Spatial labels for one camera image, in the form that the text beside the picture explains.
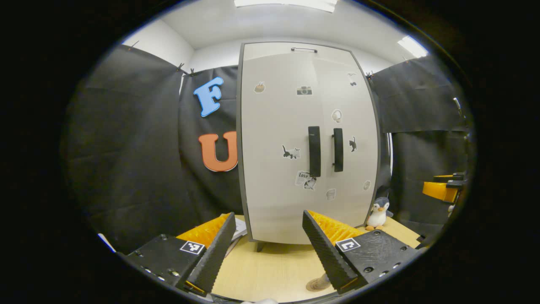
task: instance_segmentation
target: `blue letter f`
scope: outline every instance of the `blue letter f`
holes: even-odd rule
[[[212,112],[219,109],[219,103],[214,102],[212,97],[219,100],[221,98],[221,91],[218,87],[213,87],[212,90],[210,90],[210,87],[221,84],[223,84],[223,79],[221,77],[216,77],[193,91],[193,94],[199,97],[199,101],[203,109],[201,111],[202,117],[208,116]]]

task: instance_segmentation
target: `ceiling light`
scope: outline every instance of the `ceiling light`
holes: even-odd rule
[[[416,58],[424,57],[428,54],[428,51],[410,36],[404,37],[397,43],[408,50],[409,53],[413,54]]]
[[[338,0],[234,0],[234,4],[237,8],[247,5],[258,4],[291,4],[306,6],[308,8],[314,8],[327,12],[334,12],[336,3]]]

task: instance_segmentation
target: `ceiling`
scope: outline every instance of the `ceiling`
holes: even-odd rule
[[[195,50],[245,38],[289,36],[350,45],[392,63],[413,57],[397,44],[407,34],[352,0],[338,0],[333,13],[296,5],[237,8],[234,0],[196,0],[161,19]]]

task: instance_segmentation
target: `penguin plush toy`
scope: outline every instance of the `penguin plush toy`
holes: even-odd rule
[[[379,197],[375,200],[372,207],[372,213],[366,223],[366,230],[382,229],[382,225],[386,222],[386,210],[390,207],[390,201],[386,197]]]

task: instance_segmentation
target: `cabinet top handle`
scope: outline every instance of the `cabinet top handle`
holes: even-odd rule
[[[311,50],[317,52],[315,49],[309,49],[309,48],[291,48],[291,51],[294,51],[295,49],[302,49],[302,50]]]

